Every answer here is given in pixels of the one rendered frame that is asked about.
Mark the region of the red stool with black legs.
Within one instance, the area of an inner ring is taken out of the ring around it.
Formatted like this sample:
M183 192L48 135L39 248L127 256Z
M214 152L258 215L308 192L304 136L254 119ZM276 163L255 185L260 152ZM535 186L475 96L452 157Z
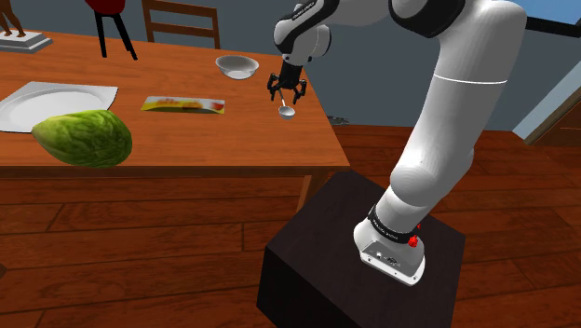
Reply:
M135 49L131 44L127 29L121 18L121 13L125 9L126 0L85 0L94 12L98 37L100 42L101 55L107 57L106 42L104 37L104 28L102 23L103 17L109 17L114 20L115 26L121 36L126 50L130 53L134 61L138 60Z

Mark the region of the dark robot stand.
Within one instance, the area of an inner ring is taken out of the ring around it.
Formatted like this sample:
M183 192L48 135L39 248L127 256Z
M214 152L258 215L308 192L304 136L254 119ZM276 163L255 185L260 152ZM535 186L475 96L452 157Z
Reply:
M277 328L452 328L465 236L428 215L425 267L370 240L354 241L384 189L339 172L267 243L258 309Z

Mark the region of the yellow flat food packet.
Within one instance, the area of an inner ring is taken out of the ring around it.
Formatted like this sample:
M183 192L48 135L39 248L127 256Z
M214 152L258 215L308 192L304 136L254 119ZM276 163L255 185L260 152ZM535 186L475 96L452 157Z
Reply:
M141 110L170 113L222 114L224 108L224 100L149 96L143 103Z

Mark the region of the white square plate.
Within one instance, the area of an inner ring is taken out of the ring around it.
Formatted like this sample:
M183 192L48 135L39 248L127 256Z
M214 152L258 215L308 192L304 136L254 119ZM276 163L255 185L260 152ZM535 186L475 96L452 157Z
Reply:
M0 131L30 133L51 117L108 110L118 87L32 81L0 101Z

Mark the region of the brown wooden chair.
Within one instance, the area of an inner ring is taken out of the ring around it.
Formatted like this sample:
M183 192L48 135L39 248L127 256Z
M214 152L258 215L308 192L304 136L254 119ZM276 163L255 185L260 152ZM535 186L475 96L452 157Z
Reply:
M152 21L151 12L160 11L175 14L183 14L197 17L210 18L211 28L186 26L172 23ZM170 2L169 0L142 0L142 12L146 30L147 41L155 42L154 32L167 34L182 34L211 38L216 49L221 48L221 39L218 24L218 11L215 7L203 7L191 4Z

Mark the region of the silver ladle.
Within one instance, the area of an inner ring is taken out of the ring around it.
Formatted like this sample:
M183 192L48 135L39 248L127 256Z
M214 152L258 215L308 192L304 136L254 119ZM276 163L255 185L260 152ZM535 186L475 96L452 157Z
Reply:
M283 119L292 119L295 116L295 110L292 107L286 105L282 89L279 89L278 94L281 99L282 105L278 108L278 112Z

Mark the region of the brown figure on grey base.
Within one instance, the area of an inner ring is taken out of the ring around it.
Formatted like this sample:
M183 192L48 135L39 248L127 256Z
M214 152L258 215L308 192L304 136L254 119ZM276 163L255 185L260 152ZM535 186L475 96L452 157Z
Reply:
M33 54L52 43L40 32L26 32L10 0L0 0L0 51Z

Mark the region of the brown wooden table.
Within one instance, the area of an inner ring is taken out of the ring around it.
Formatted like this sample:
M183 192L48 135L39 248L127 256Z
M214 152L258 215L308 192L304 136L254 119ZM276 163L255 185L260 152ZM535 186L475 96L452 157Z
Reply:
M254 76L234 80L215 61L220 51L135 42L138 60L109 39L107 57L93 36L51 35L34 54L0 52L0 100L31 81L115 86L113 112L128 126L133 148L111 169L63 164L33 137L0 132L0 177L299 176L301 201L313 197L332 171L349 162L314 92L283 119L266 89L281 59L261 54ZM222 114L142 111L149 96L224 100Z

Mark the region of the green lettuce head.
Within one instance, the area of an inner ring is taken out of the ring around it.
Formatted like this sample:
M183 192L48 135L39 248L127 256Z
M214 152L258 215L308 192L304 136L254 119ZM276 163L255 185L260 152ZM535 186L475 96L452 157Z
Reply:
M109 110L52 116L36 124L32 135L56 159L91 168L111 168L132 151L131 132Z

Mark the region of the white bowl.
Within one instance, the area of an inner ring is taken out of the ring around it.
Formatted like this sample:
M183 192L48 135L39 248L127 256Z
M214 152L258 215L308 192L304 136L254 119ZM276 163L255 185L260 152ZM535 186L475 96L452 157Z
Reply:
M240 55L224 55L217 58L215 63L224 75L235 80L253 76L260 67L254 59Z

